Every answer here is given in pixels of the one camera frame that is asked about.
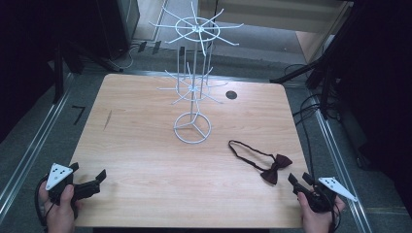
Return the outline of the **dark red bow tie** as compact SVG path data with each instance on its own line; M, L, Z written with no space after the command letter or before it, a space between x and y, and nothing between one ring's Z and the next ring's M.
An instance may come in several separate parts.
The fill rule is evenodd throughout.
M269 154L269 153L265 153L262 152L260 150L254 149L252 147L250 147L247 144L244 144L240 141L236 141L236 140L229 140L227 143L228 147L230 148L230 150L233 152L233 154L240 160L246 162L247 164L253 166L254 168L260 170L260 176L268 183L271 184L276 184L278 182L279 179L279 175L278 175L278 171L281 169L285 169L288 166L292 165L292 161L285 155L282 154ZM236 149L233 147L234 145L238 145L238 146L242 146L248 150L251 150L253 152L256 152L258 154L264 155L264 156L268 156L271 157L273 159L273 163L271 164L271 167L268 169L263 169L261 167L259 167L255 162L253 162L250 159L247 159L245 157L242 157L238 154L238 152L236 151Z

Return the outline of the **black metal stand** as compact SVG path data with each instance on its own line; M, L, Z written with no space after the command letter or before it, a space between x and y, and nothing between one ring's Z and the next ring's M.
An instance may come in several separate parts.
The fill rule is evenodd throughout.
M334 38L331 40L329 46L322 53L322 55L309 64L304 65L303 67L298 68L297 70L286 74L283 77L269 80L271 83L283 84L296 78L299 75L311 71L311 74L306 80L305 85L310 89L314 89L320 83L323 84L319 110L321 111L324 119L327 119L327 99L332 83L332 74L335 68L333 62L337 59L339 52L343 50L344 44L348 42L348 33L354 27L354 24L357 21L357 17L359 16L359 11L361 10L360 0L348 0L345 1L345 4L349 7L350 13L342 23L340 28L337 30Z
M110 65L95 53L87 50L78 43L69 40L58 40L54 49L53 64L54 98L52 102L54 104L62 98L64 93L63 62L66 62L72 72L81 74L84 70L84 64L80 59L81 55L86 56L107 71L115 73L123 71L122 68L116 68L114 65Z

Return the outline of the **person's left hand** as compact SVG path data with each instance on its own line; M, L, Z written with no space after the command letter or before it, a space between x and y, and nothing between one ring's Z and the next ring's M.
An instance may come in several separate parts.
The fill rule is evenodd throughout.
M75 218L71 206L74 195L74 186L65 186L60 196L60 204L55 206L46 191L46 182L42 182L38 191L40 203L46 209L46 224L48 233L75 233Z

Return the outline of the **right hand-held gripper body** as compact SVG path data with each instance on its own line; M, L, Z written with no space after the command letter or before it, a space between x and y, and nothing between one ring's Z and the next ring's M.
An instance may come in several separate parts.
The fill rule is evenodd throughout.
M294 191L292 189L292 192L294 194L302 192L306 196L310 208L315 213L331 212L334 208L334 200L337 194L354 202L358 201L358 198L344 187L335 177L318 178L315 180L315 184L311 185L312 190L309 190L301 183L299 186L299 191Z

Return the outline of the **metal floor rail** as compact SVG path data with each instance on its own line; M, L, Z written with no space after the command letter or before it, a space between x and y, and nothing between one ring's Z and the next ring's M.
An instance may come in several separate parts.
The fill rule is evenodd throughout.
M349 190L351 194L353 194L355 197L358 197L358 193L355 189L354 183L352 182L349 171L344 163L341 151L337 145L328 121L324 119L323 115L320 112L316 113L316 118L324 135L326 146L331 156L331 160L337 173L338 180L343 184L345 188ZM372 228L366 216L366 212L361 200L358 199L357 201L353 201L351 199L347 199L347 201L359 232L372 233Z
M44 142L49 137L55 122L60 116L60 113L67 102L74 79L75 75L69 73L63 80L64 87L62 96L55 104L51 105L45 119L42 121L33 139L24 151L22 159L19 161L4 189L0 192L0 223L13 205L28 172L33 166Z

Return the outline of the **white wire display rack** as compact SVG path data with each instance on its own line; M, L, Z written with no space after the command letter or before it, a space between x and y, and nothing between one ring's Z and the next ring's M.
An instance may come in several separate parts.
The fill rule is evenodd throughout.
M213 71L212 54L215 41L224 42L230 46L238 46L222 36L224 30L237 29L241 24L220 26L217 18L224 12L224 9L215 11L211 17L202 17L190 3L191 14L187 17L180 17L162 7L162 10L169 16L176 19L170 23L151 23L156 29L171 29L176 33L173 40L167 44L176 44L181 41L191 42L194 45L192 61L188 61L188 52L185 47L177 50L177 72L165 71L167 76L175 82L173 87L159 87L158 90L173 91L177 99L172 102L176 105L180 102L189 104L189 110L178 116L173 124L175 136L187 144L199 144L204 142L212 132L210 119L201 112L200 104L205 99L221 104L222 101L214 98L211 91L219 84L211 84L209 76Z

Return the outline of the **person's right hand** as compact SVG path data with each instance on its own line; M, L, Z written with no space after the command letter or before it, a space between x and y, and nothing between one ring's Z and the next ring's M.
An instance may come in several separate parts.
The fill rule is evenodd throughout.
M315 213L309 206L306 196L299 192L297 200L301 210L301 222L305 233L334 233L337 228L337 220L346 204L339 198L335 198L334 209L330 213Z

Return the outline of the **dark cabinet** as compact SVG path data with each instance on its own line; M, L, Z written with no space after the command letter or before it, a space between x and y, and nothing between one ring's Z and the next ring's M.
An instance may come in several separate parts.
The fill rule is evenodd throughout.
M103 56L115 59L129 50L140 18L138 0L96 0Z

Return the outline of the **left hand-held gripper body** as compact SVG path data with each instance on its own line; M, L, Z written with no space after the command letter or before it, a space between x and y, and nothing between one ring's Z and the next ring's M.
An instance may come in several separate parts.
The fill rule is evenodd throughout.
M69 166L66 167L57 163L53 163L51 166L47 178L46 191L49 193L49 197L54 204L60 204L61 193L68 184L72 184L74 186L72 203L75 203L81 199L89 198L100 192L100 183L95 183L95 179L86 183L74 184L74 173Z

